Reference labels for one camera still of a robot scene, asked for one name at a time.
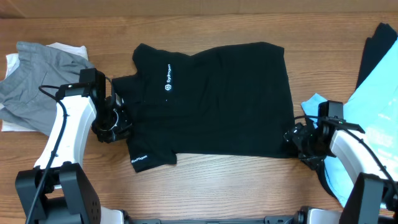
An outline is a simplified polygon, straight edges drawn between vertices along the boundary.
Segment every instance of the black t-shirt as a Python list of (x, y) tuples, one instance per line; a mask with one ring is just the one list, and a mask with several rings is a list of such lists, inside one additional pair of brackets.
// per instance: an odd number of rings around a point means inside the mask
[(193, 56), (141, 44), (137, 73), (113, 80), (133, 120), (127, 140), (140, 172), (176, 164), (176, 153), (297, 157), (283, 141), (294, 126), (284, 49), (267, 43)]

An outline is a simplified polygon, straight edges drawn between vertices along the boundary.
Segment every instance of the light blue cloth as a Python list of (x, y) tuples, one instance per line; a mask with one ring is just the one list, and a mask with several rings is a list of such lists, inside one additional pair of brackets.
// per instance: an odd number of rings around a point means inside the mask
[[(324, 101), (316, 93), (302, 108), (305, 114), (317, 116)], [(398, 180), (398, 41), (344, 105), (344, 118), (361, 125), (378, 158)], [(344, 207), (354, 185), (338, 158), (325, 159), (325, 176)]]

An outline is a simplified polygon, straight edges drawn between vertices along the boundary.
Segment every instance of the wooden table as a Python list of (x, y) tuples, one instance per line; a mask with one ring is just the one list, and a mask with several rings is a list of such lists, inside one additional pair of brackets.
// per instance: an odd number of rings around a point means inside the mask
[[(398, 28), (398, 13), (0, 20), (0, 78), (18, 40), (85, 45), (90, 61), (112, 78), (135, 73), (131, 55), (140, 43), (194, 54), (265, 41), (285, 48), (295, 115), (301, 115), (300, 103), (314, 93), (347, 101), (364, 42), (380, 22)], [(40, 133), (0, 133), (0, 223), (24, 222), (14, 181), (46, 142)], [(316, 173), (295, 159), (179, 154), (176, 166), (136, 174), (124, 141), (101, 144), (90, 133), (84, 170), (102, 206), (133, 218), (260, 218), (290, 215), (302, 205), (341, 210)]]

